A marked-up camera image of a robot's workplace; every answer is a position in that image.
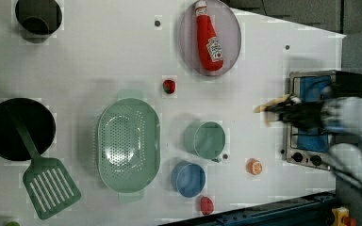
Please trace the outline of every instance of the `white table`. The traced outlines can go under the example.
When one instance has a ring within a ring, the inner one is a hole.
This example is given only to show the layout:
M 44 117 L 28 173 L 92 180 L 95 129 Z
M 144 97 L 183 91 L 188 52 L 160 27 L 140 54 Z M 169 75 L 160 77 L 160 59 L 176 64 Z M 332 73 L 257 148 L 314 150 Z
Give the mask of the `white table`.
M 340 69 L 343 36 L 235 10 L 242 29 L 239 61 L 221 77 L 202 77 L 185 65 L 177 48 L 177 21 L 192 2 L 61 1 L 62 29 L 35 45 L 14 32 L 15 1 L 0 0 L 0 102 L 26 97 L 49 106 L 57 137 L 44 156 L 59 158 L 82 193 L 71 208 L 42 221 L 21 180 L 29 161 L 0 157 L 0 218 L 19 218 L 25 226 L 79 226 L 157 225 L 199 217 L 197 198 L 183 198 L 170 184 L 181 159 L 204 167 L 202 195 L 215 202 L 215 213 L 335 189 L 330 172 L 282 160 L 282 125 L 266 128 L 252 111 L 283 95 L 289 72 Z M 154 26 L 157 15 L 161 29 Z M 162 97 L 164 75 L 177 76 L 176 98 Z M 127 88 L 142 90 L 159 114 L 161 164 L 142 200 L 120 203 L 100 179 L 94 133 L 117 91 Z M 222 123 L 228 160 L 217 164 L 184 151 L 182 133 L 192 120 Z M 246 172 L 250 158 L 263 163 L 261 175 Z

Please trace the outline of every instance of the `blue bowl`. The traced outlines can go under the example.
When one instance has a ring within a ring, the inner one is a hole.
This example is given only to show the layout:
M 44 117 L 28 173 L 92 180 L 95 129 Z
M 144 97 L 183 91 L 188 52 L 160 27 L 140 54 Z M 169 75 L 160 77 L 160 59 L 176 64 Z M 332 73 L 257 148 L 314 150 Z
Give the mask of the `blue bowl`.
M 172 172 L 172 185 L 182 196 L 197 196 L 205 186 L 205 171 L 194 163 L 182 161 Z

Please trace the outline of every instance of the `ketchup label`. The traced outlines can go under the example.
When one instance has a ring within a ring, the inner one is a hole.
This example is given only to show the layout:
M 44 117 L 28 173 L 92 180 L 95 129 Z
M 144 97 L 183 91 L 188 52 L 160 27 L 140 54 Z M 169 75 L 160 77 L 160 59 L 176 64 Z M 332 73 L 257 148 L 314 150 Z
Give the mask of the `ketchup label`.
M 207 15 L 207 8 L 197 8 L 196 9 L 196 16 Z
M 217 40 L 217 37 L 212 37 L 208 40 L 207 51 L 210 54 L 211 61 L 216 62 L 222 60 L 222 47 Z

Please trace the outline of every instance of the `black frying pan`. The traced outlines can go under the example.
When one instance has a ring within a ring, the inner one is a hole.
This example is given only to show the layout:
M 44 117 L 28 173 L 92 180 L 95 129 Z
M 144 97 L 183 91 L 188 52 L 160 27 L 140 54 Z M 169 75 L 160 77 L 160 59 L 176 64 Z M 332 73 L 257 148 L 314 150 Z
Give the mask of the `black frying pan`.
M 55 119 L 41 103 L 15 98 L 0 104 L 0 156 L 11 161 L 31 159 L 15 126 L 11 122 L 6 106 L 22 118 L 40 154 L 51 146 L 56 132 Z

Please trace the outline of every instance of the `red ketchup bottle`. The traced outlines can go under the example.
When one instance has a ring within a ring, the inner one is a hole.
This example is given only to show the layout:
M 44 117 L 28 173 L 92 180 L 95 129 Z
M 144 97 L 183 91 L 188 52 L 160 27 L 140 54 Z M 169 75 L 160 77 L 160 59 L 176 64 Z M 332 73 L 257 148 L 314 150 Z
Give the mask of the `red ketchup bottle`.
M 222 47 L 217 39 L 216 31 L 207 15 L 206 1 L 195 4 L 196 20 L 198 22 L 198 49 L 202 65 L 208 72 L 222 68 Z

